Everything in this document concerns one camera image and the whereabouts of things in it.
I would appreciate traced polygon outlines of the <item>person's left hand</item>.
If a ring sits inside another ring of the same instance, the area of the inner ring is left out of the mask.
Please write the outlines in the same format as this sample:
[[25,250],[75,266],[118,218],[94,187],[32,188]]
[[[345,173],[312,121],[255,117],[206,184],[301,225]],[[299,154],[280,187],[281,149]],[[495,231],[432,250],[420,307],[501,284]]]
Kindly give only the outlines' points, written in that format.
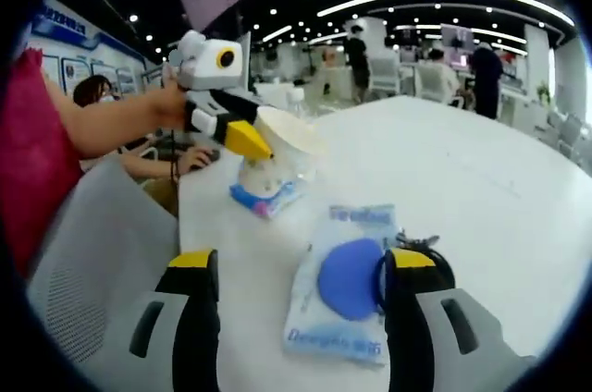
[[155,91],[153,107],[157,126],[166,129],[184,129],[185,105],[185,91],[176,80],[167,80],[163,88]]

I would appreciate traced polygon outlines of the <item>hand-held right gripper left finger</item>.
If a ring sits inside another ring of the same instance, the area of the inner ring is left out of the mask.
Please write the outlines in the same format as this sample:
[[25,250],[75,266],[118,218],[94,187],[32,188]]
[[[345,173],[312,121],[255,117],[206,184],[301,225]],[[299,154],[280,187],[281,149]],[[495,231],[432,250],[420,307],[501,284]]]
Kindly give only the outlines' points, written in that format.
[[108,391],[217,391],[218,254],[185,252],[105,337]]

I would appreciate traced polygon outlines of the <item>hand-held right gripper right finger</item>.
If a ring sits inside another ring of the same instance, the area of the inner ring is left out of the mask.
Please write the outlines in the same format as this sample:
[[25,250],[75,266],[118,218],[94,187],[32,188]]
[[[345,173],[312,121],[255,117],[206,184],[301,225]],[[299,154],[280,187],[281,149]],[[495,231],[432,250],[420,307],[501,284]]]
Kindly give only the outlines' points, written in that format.
[[506,391],[535,363],[500,321],[455,285],[437,251],[393,248],[382,259],[392,391]]

